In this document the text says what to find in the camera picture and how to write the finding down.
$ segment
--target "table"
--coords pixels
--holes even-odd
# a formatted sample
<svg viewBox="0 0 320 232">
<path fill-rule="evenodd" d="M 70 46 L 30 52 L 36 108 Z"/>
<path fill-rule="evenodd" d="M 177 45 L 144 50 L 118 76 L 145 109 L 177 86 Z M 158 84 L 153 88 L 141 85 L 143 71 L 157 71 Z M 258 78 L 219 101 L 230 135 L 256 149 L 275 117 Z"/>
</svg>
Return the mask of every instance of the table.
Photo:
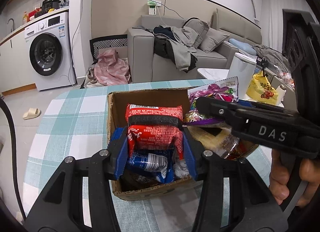
<svg viewBox="0 0 320 232">
<path fill-rule="evenodd" d="M 226 70 L 226 69 L 198 68 L 198 73 L 202 77 L 209 79 L 209 80 L 212 80 L 212 81 L 226 79 L 228 76 L 228 72 L 229 72 L 229 70 Z M 248 101 L 257 101 L 257 100 L 254 100 L 253 98 L 249 97 L 247 94 L 244 95 L 243 99 L 248 100 Z M 281 102 L 277 106 L 284 108 L 284 105 Z"/>
<path fill-rule="evenodd" d="M 52 100 L 41 120 L 29 152 L 22 201 L 29 213 L 39 193 L 61 161 L 68 155 L 76 159 L 91 157 L 107 147 L 107 95 L 115 91 L 194 87 L 212 80 L 181 80 L 136 83 L 109 87 L 77 89 Z M 271 164 L 261 147 L 249 157 L 265 183 Z M 228 209 L 228 183 L 225 182 L 224 210 Z M 187 192 L 159 198 L 124 201 L 112 194 L 121 231 L 174 232 L 191 231 L 201 194 L 201 184 Z M 88 179 L 83 182 L 84 223 L 91 225 Z M 228 220 L 224 211 L 223 222 Z"/>
</svg>

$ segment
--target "white trash can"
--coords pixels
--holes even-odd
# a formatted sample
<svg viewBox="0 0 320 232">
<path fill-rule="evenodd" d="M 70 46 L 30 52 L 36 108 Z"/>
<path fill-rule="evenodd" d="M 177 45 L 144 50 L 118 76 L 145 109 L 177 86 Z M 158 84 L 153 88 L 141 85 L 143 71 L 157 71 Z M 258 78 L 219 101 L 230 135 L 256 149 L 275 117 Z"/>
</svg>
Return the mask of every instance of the white trash can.
<svg viewBox="0 0 320 232">
<path fill-rule="evenodd" d="M 250 57 L 235 53 L 227 78 L 238 77 L 238 97 L 244 99 L 257 62 Z"/>
</svg>

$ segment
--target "barcode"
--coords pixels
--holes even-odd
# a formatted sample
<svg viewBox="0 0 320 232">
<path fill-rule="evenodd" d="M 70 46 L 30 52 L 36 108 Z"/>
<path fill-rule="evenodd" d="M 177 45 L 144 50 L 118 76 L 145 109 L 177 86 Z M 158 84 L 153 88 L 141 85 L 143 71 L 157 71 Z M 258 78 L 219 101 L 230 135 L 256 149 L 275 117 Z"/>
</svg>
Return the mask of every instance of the barcode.
<svg viewBox="0 0 320 232">
<path fill-rule="evenodd" d="M 165 178 L 167 176 L 167 166 L 167 157 L 149 153 L 145 171 L 160 171 L 162 178 Z"/>
<path fill-rule="evenodd" d="M 130 109 L 134 109 L 134 108 L 158 109 L 159 107 L 139 106 L 139 105 L 131 104 L 131 105 L 130 105 Z"/>
</svg>

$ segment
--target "human hand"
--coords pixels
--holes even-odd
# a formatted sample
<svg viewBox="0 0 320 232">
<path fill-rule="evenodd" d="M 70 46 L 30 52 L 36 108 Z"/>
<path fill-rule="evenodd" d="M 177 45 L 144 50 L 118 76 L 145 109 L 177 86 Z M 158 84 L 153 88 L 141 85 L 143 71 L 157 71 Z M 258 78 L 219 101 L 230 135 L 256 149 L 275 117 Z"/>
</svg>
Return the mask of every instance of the human hand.
<svg viewBox="0 0 320 232">
<path fill-rule="evenodd" d="M 272 149 L 271 155 L 272 164 L 269 176 L 269 189 L 280 205 L 282 201 L 289 196 L 289 189 L 286 185 L 289 181 L 290 174 L 288 169 L 281 164 L 280 152 Z M 305 207 L 311 201 L 320 184 L 320 161 L 303 159 L 301 161 L 299 175 L 301 180 L 308 181 L 309 184 L 296 206 Z"/>
</svg>

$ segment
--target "dark clothing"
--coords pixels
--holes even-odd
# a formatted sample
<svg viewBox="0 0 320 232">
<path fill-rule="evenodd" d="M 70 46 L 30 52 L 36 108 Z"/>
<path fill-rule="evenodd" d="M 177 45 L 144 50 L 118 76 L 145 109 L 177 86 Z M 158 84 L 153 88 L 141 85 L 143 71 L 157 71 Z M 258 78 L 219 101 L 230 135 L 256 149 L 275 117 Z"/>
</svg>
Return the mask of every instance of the dark clothing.
<svg viewBox="0 0 320 232">
<path fill-rule="evenodd" d="M 165 36 L 169 37 L 171 40 L 177 42 L 177 39 L 174 37 L 170 26 L 164 28 L 161 25 L 159 25 L 153 29 L 153 33 L 154 34 L 164 34 Z"/>
<path fill-rule="evenodd" d="M 160 39 L 155 37 L 153 52 L 163 58 L 170 59 L 176 65 L 173 49 L 168 39 Z M 184 72 L 188 73 L 189 70 L 194 69 L 197 61 L 198 59 L 196 56 L 191 54 L 190 66 L 188 70 L 184 70 Z"/>
</svg>

